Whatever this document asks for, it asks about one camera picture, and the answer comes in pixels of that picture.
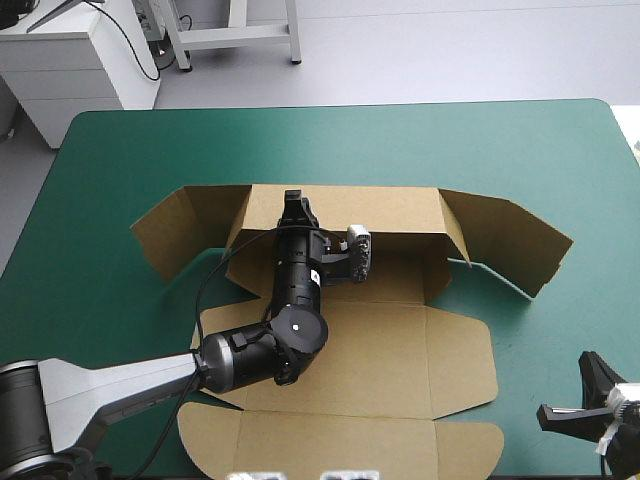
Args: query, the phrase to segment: green table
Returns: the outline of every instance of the green table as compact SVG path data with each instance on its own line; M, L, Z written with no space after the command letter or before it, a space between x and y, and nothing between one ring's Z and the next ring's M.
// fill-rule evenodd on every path
M640 380L640 169L595 100L82 114L0 279L0 361L61 356L98 367L184 350L197 284L219 252L165 285L129 226L184 184L250 182L496 195L571 236L535 301L482 269L453 265L434 305L491 329L498 399L451 418L502 428L496 473L598 470L594 445L543 433L535 418L541 402L579 405L583 349ZM207 304L245 298L221 278ZM113 426L99 458L132 472L169 407ZM149 470L196 472L175 431Z

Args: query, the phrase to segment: drawer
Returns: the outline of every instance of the drawer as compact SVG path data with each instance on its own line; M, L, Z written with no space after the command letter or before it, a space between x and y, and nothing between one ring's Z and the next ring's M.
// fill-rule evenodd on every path
M3 72L2 78L18 100L115 98L104 70L43 70Z
M71 121L79 113L122 110L117 98L23 100L20 104L51 148L60 147Z
M101 68L102 63L89 37L0 41L0 72Z

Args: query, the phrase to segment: metal stand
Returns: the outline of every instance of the metal stand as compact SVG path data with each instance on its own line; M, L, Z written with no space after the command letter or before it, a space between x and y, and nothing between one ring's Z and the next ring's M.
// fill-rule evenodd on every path
M230 0L228 27L185 31L182 29L174 1L158 0L178 66L183 72L192 70L190 50L275 43L289 43L291 63L295 65L301 63L296 0L284 0L284 2L287 10L285 24L247 26L247 0Z

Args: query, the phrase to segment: white cabinet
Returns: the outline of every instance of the white cabinet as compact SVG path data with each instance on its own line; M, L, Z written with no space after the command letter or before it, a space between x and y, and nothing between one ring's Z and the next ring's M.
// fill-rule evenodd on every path
M26 33L60 2L40 0L27 18L0 30L0 75L52 148L78 113L153 108L160 84L144 76L118 28L89 5ZM107 0L101 7L127 33L146 72L157 76L132 3Z

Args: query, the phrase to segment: box flap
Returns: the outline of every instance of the box flap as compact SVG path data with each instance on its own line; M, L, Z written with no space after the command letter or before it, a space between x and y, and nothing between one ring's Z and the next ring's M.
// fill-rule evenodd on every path
M435 422L440 480L487 478L498 464L504 435L491 423Z
M380 471L385 480L480 480L503 446L491 424L233 412L197 403L182 406L178 426L191 460L216 479L283 471L289 480L308 480L362 469Z
M200 252L224 247L250 185L187 186L131 226L147 261L170 280Z
M535 297L560 267L570 238L501 198L440 190L464 232L469 255ZM460 257L454 250L451 256Z
M205 333L253 323L265 300L203 312ZM329 341L298 382L260 382L221 397L247 410L435 419L498 393L489 330L419 305L323 303Z
M372 233L372 282L385 288L369 282L343 285L327 291L335 298L407 302L417 292L424 303L450 280L445 255L485 263L535 296L571 245L566 236L507 200L431 187L188 186L165 198L132 230L152 266L170 279L206 248L237 246L273 228L290 188L303 190L323 228L344 232L361 223ZM257 295L270 295L272 242L265 238L234 257L229 278ZM411 292L399 287L392 292L402 275L392 281L383 276L390 278L394 266L404 272L402 262L411 263L410 276L420 281L411 283Z

